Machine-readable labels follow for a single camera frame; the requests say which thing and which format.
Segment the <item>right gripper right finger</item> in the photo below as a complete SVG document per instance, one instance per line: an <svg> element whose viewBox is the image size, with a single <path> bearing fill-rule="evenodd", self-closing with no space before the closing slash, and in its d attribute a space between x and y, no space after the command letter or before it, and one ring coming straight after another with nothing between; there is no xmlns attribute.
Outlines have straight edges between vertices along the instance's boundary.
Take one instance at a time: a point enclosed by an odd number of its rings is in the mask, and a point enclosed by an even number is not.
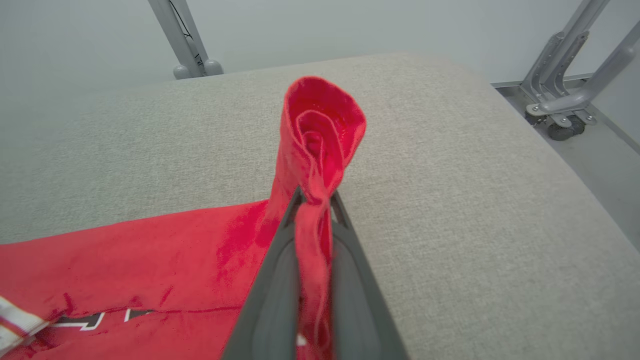
<svg viewBox="0 0 640 360"><path fill-rule="evenodd" d="M336 360L410 360L339 192L330 200Z"/></svg>

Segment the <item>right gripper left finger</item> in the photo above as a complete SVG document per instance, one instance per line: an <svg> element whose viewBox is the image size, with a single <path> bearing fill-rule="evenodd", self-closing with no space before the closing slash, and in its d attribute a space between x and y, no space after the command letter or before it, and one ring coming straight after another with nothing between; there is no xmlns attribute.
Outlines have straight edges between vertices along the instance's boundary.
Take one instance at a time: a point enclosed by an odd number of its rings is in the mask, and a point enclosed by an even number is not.
<svg viewBox="0 0 640 360"><path fill-rule="evenodd" d="M300 271L295 216L304 200L298 187L270 242L221 360L297 360Z"/></svg>

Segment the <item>red jersey with black lettering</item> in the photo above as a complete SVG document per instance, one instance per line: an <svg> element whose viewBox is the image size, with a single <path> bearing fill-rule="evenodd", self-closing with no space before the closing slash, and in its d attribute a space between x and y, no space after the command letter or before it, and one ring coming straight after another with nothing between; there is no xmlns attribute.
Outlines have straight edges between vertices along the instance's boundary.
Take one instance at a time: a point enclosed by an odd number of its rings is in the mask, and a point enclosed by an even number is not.
<svg viewBox="0 0 640 360"><path fill-rule="evenodd" d="M297 360L335 360L330 198L366 131L350 94L286 91L270 198L0 244L0 360L220 360L296 189Z"/></svg>

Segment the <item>black caster wheel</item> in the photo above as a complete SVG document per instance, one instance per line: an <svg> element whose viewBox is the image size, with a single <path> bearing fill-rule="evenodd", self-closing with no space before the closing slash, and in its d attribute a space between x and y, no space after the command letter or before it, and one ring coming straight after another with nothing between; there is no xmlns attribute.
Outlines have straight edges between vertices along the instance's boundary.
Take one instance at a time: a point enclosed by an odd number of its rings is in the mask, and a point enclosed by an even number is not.
<svg viewBox="0 0 640 360"><path fill-rule="evenodd" d="M582 135L585 132L586 124L575 115L567 117L570 122L569 127L562 127L557 123L553 123L547 127L547 135L553 141L567 141L572 137Z"/></svg>

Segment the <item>grey metal stand with struts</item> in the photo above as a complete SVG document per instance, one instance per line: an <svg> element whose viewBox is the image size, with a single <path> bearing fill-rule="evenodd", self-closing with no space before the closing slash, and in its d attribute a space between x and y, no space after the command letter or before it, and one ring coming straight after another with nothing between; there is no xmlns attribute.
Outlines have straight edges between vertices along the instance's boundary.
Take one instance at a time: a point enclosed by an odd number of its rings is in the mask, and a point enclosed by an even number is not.
<svg viewBox="0 0 640 360"><path fill-rule="evenodd" d="M588 111L591 102L640 54L640 20L576 92L565 86L565 75L590 36L590 27L610 0L583 0L560 32L548 39L530 71L519 85L528 99L525 120L531 126L554 123L568 128L568 116L578 116L586 126L597 119Z"/></svg>

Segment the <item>grey metal partition post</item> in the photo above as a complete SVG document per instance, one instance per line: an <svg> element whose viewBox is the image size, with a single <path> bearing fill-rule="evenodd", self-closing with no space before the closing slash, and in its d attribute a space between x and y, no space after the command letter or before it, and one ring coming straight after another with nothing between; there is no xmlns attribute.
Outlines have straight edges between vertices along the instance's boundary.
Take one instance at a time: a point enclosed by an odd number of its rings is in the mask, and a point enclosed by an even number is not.
<svg viewBox="0 0 640 360"><path fill-rule="evenodd" d="M178 60L173 68L173 75L177 80L224 73L222 64L208 56L187 0L147 2Z"/></svg>

